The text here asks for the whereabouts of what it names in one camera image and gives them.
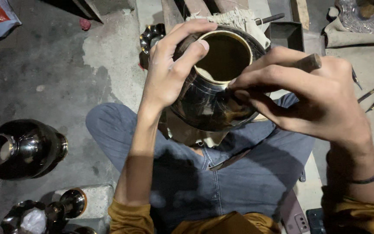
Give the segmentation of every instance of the blue jeans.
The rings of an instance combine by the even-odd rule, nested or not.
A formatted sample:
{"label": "blue jeans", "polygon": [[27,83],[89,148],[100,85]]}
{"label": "blue jeans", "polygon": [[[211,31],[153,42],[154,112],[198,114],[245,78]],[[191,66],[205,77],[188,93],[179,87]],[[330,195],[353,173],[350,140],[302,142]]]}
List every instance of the blue jeans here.
{"label": "blue jeans", "polygon": [[[289,107],[294,94],[280,98]],[[86,126],[120,172],[135,130],[136,114],[127,106],[104,103],[93,108]],[[279,209],[308,160],[314,138],[276,128],[271,121],[249,123],[227,134],[203,156],[157,133],[154,150],[151,217],[159,233],[170,233],[183,220],[199,220],[231,211],[262,213],[279,222]],[[218,171],[219,162],[250,150]]]}

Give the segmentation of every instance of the hand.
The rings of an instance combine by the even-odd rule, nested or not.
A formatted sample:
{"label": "hand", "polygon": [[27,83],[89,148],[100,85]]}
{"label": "hand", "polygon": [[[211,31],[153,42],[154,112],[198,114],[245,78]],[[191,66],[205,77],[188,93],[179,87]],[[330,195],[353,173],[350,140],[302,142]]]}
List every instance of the hand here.
{"label": "hand", "polygon": [[[229,88],[284,130],[336,142],[350,151],[371,143],[369,122],[354,94],[351,64],[322,57],[322,68],[310,74],[281,66],[305,56],[304,52],[273,48],[232,80]],[[287,109],[263,95],[278,89],[295,93],[300,101]]]}
{"label": "hand", "polygon": [[183,56],[174,61],[172,57],[177,44],[190,34],[210,32],[216,28],[217,24],[209,23],[207,19],[192,19],[175,25],[171,32],[151,49],[140,109],[148,106],[150,111],[159,113],[175,102],[191,68],[209,51],[209,44],[198,40],[190,44]]}

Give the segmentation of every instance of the black wristband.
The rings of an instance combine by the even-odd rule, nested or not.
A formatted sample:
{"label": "black wristband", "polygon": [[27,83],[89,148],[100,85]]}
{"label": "black wristband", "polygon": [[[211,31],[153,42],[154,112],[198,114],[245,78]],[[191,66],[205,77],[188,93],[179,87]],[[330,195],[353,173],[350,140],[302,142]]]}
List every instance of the black wristband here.
{"label": "black wristband", "polygon": [[349,182],[352,184],[369,184],[369,183],[374,182],[374,176],[368,179],[363,179],[363,180],[350,180]]}

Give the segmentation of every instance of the concrete block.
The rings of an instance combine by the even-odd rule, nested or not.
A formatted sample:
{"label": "concrete block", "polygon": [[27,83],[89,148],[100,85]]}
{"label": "concrete block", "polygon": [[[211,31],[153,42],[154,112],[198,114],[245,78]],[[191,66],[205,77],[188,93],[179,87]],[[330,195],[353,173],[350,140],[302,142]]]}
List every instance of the concrete block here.
{"label": "concrete block", "polygon": [[[86,210],[75,219],[98,219],[108,216],[108,207],[111,205],[113,198],[112,185],[97,184],[76,187],[80,188],[86,194],[87,207]],[[60,197],[67,190],[76,187],[70,187],[55,191],[52,197],[52,202],[59,201]]]}

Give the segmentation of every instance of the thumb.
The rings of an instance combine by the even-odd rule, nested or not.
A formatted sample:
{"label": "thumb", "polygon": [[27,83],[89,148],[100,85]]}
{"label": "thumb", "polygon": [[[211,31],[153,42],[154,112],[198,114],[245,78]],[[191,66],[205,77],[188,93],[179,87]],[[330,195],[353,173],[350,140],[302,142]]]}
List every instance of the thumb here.
{"label": "thumb", "polygon": [[191,43],[184,54],[174,62],[171,70],[177,73],[181,72],[187,76],[191,68],[207,55],[209,47],[205,40]]}
{"label": "thumb", "polygon": [[285,129],[288,122],[292,121],[288,116],[288,109],[278,106],[271,98],[264,93],[252,90],[237,90],[235,96],[243,102],[250,103],[259,113],[267,117],[279,127]]}

